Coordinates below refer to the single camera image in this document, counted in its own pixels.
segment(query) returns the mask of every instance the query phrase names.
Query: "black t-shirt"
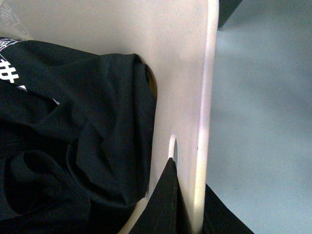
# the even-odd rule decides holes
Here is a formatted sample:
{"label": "black t-shirt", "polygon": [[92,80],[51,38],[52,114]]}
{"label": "black t-shirt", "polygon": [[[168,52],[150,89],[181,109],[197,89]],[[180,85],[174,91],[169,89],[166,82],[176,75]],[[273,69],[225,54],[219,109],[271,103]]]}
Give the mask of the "black t-shirt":
{"label": "black t-shirt", "polygon": [[149,180],[146,66],[137,55],[0,42],[0,233],[116,233]]}

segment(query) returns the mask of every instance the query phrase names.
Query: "black object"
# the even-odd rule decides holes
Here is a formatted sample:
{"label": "black object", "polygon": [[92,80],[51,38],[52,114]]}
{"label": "black object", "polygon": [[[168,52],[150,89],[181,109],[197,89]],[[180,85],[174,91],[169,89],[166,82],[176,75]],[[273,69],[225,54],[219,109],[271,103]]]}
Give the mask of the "black object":
{"label": "black object", "polygon": [[170,158],[142,215],[129,234],[176,234],[178,182]]}
{"label": "black object", "polygon": [[[130,234],[189,234],[183,197],[170,158],[146,209]],[[254,234],[206,185],[202,234]]]}
{"label": "black object", "polygon": [[0,233],[117,233],[149,181],[146,66],[0,41]]}
{"label": "black object", "polygon": [[219,0],[218,28],[223,27],[242,0]]}

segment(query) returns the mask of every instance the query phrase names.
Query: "white printed graphic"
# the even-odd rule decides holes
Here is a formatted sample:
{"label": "white printed graphic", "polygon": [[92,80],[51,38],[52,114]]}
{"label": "white printed graphic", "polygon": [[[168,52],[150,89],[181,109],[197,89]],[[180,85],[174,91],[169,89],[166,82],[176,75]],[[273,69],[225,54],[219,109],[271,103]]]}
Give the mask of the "white printed graphic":
{"label": "white printed graphic", "polygon": [[14,79],[18,79],[18,74],[12,74],[16,69],[14,67],[9,67],[11,64],[8,61],[0,59],[0,79],[9,80],[11,83],[14,83]]}
{"label": "white printed graphic", "polygon": [[54,98],[53,98],[53,101],[54,101],[57,105],[59,105],[59,102],[58,102],[58,101],[56,101]]}
{"label": "white printed graphic", "polygon": [[4,23],[23,36],[29,36],[27,29],[21,24],[18,16],[12,11],[8,4],[1,7],[1,18]]}
{"label": "white printed graphic", "polygon": [[18,43],[20,41],[25,41],[25,40],[14,39],[14,38],[1,39],[0,40],[0,51],[3,50],[4,48],[8,47],[9,45],[13,45],[13,44]]}
{"label": "white printed graphic", "polygon": [[26,87],[25,87],[25,85],[20,85],[20,86],[18,86],[17,88],[28,92],[27,89],[26,89]]}

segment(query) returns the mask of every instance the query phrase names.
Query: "white plastic chair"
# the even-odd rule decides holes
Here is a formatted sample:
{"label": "white plastic chair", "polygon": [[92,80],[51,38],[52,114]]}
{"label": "white plastic chair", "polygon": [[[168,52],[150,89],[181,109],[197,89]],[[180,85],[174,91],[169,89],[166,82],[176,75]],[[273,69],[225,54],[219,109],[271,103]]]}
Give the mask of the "white plastic chair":
{"label": "white plastic chair", "polygon": [[138,54],[157,83],[150,185],[134,225],[178,145],[177,173],[192,233],[203,221],[218,0],[0,0],[0,36],[95,54]]}

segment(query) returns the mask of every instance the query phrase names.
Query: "gray floor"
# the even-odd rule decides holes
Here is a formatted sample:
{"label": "gray floor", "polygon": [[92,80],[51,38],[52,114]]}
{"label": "gray floor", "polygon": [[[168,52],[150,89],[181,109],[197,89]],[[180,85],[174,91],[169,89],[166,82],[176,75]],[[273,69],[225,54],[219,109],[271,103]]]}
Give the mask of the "gray floor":
{"label": "gray floor", "polygon": [[244,0],[218,31],[207,182],[256,234],[312,233],[312,1]]}

